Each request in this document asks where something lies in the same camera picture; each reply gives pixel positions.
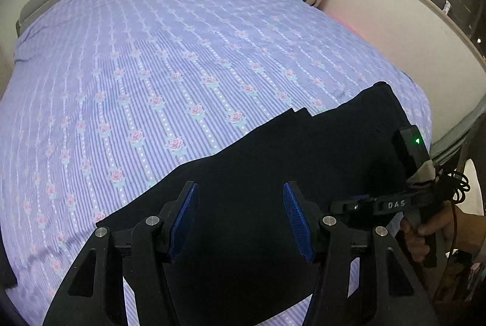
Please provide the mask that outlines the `person's right hand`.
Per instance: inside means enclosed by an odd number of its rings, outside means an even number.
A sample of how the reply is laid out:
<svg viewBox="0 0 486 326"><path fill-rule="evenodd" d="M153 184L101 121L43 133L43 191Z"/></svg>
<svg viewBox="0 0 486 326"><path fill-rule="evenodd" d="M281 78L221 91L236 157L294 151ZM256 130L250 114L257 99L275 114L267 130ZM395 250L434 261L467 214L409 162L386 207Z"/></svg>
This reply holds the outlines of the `person's right hand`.
<svg viewBox="0 0 486 326"><path fill-rule="evenodd" d="M445 202L442 211L426 224L414 230L409 220L403 217L400 229L405 234L405 243L414 262L422 263L430 252L425 238L442 233L446 251L461 250L470 254L475 263L485 263L485 216L464 213Z"/></svg>

